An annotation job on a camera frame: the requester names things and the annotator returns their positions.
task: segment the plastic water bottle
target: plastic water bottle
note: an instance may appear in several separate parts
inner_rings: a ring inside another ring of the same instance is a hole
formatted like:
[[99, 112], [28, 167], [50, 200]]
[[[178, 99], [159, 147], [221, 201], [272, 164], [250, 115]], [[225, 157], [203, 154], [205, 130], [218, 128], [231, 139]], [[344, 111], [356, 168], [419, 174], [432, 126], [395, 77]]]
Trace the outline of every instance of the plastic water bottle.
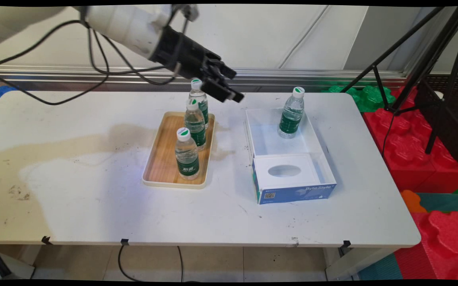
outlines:
[[285, 102], [282, 118], [278, 125], [278, 135], [282, 138], [290, 139], [296, 135], [300, 120], [303, 116], [303, 95], [305, 89], [302, 87], [295, 87], [293, 95]]
[[204, 91], [200, 90], [200, 86], [202, 85], [202, 81], [200, 79], [193, 79], [190, 83], [192, 90], [190, 91], [190, 95], [188, 96], [189, 99], [196, 99], [199, 103], [199, 109], [202, 112], [202, 116], [204, 116], [204, 124], [206, 126], [206, 130], [208, 129], [210, 122], [208, 119], [208, 98]]
[[196, 142], [186, 127], [178, 129], [176, 136], [178, 140], [174, 152], [180, 176], [185, 180], [193, 180], [199, 175], [199, 155]]
[[187, 100], [185, 127], [190, 130], [190, 134], [197, 144], [198, 151], [204, 150], [206, 146], [206, 128], [204, 125], [204, 117], [199, 109], [197, 99]]

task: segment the white table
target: white table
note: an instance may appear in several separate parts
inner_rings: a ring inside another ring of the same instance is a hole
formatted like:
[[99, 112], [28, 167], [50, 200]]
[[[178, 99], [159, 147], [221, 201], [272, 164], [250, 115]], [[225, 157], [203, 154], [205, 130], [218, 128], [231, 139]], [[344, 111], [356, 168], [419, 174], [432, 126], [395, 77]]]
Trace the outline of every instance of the white table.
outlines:
[[[74, 92], [35, 92], [51, 101]], [[0, 243], [354, 247], [328, 259], [352, 275], [420, 242], [406, 205], [351, 96], [305, 94], [337, 181], [329, 199], [258, 205], [244, 109], [282, 107], [290, 94], [209, 98], [215, 139], [202, 190], [142, 182], [164, 112], [186, 93], [91, 92], [48, 106], [21, 92], [0, 99]]]

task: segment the open cardboard box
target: open cardboard box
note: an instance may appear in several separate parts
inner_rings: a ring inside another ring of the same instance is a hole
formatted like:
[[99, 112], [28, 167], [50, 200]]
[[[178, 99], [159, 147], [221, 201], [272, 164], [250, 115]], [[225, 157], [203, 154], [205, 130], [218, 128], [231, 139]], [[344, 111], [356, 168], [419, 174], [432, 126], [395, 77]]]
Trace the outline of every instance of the open cardboard box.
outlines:
[[327, 199], [335, 178], [308, 116], [296, 136], [278, 135], [283, 108], [247, 109], [247, 138], [259, 204]]

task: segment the wooden tray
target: wooden tray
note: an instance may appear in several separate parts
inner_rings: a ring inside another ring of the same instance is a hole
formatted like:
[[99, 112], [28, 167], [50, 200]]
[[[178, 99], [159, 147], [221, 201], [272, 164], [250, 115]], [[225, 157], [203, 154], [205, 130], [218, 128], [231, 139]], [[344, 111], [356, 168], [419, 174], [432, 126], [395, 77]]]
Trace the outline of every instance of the wooden tray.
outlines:
[[187, 181], [180, 177], [174, 148], [176, 145], [176, 131], [184, 127], [185, 112], [166, 112], [158, 128], [153, 148], [142, 174], [142, 180], [148, 186], [202, 189], [206, 185], [206, 173], [210, 160], [215, 116], [208, 114], [210, 126], [206, 131], [206, 147], [199, 152], [199, 176]]

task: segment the tripod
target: tripod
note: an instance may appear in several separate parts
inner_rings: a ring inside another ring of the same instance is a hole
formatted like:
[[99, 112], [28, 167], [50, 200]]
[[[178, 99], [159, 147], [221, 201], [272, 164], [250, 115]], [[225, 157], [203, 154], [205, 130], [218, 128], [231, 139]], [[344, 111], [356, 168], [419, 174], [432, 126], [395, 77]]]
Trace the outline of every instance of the tripod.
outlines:
[[404, 89], [398, 96], [396, 102], [391, 107], [386, 99], [385, 92], [383, 89], [383, 83], [381, 82], [377, 65], [380, 62], [382, 62], [387, 56], [389, 56], [393, 51], [395, 51], [400, 45], [402, 45], [402, 43], [404, 43], [408, 38], [410, 38], [416, 31], [418, 31], [427, 22], [429, 22], [429, 20], [431, 20], [434, 16], [436, 16], [443, 8], [444, 7], [436, 7], [433, 11], [431, 11], [427, 16], [425, 16], [425, 18], [422, 19], [422, 21], [418, 22], [418, 24], [416, 24], [411, 30], [409, 30], [404, 36], [402, 36], [402, 38], [400, 38], [395, 44], [393, 44], [392, 47], [390, 47], [387, 51], [385, 51], [384, 54], [382, 54], [379, 58], [377, 58], [369, 67], [367, 67], [362, 73], [360, 73], [359, 76], [357, 76], [353, 81], [351, 81], [349, 85], [347, 85], [346, 87], [344, 87], [344, 89], [342, 89], [342, 91], [340, 91], [341, 93], [346, 92], [349, 88], [351, 88], [353, 85], [358, 83], [359, 80], [361, 80], [364, 76], [366, 76], [366, 74], [368, 74], [371, 70], [373, 70], [376, 76], [376, 81], [378, 83], [381, 97], [383, 98], [384, 109], [393, 113], [392, 121], [390, 123], [390, 129], [391, 129], [391, 125], [393, 124], [393, 118], [395, 116], [399, 116], [400, 114], [404, 112], [409, 112], [409, 111], [419, 109], [419, 108], [425, 108], [425, 107], [429, 107], [432, 105], [437, 106], [438, 109], [436, 112], [434, 124], [432, 125], [432, 132], [429, 137], [427, 147], [425, 148], [425, 153], [427, 154], [430, 154], [432, 151], [434, 141], [438, 134], [439, 122], [442, 116], [442, 111], [446, 109], [446, 103], [450, 99], [450, 96], [453, 90], [453, 86], [455, 84], [455, 79], [458, 74], [458, 53], [457, 53], [455, 62], [453, 64], [453, 67], [450, 73], [450, 77], [448, 79], [448, 86], [443, 96], [443, 99], [440, 99], [437, 95], [435, 95], [434, 91], [429, 87], [428, 88], [429, 93], [434, 95], [433, 97], [436, 99], [436, 101], [434, 101], [433, 103], [426, 103], [423, 105], [413, 106], [413, 107], [402, 109], [402, 110], [400, 110], [400, 107], [402, 106], [402, 104], [405, 102], [405, 100], [409, 96], [409, 92], [411, 91], [411, 89], [416, 84], [418, 84], [418, 82], [424, 80], [425, 76], [429, 74], [429, 72], [431, 72], [439, 56], [442, 54], [442, 52], [444, 51], [444, 49], [446, 48], [450, 40], [453, 38], [455, 33], [458, 31], [458, 7], [452, 13], [449, 20], [444, 25], [443, 29], [440, 31], [439, 35], [435, 38], [435, 40], [428, 47], [427, 51], [425, 51], [423, 56], [420, 58], [418, 63], [415, 65], [415, 67], [413, 68], [413, 72], [411, 73], [411, 76], [408, 79], [408, 82], [404, 86]]

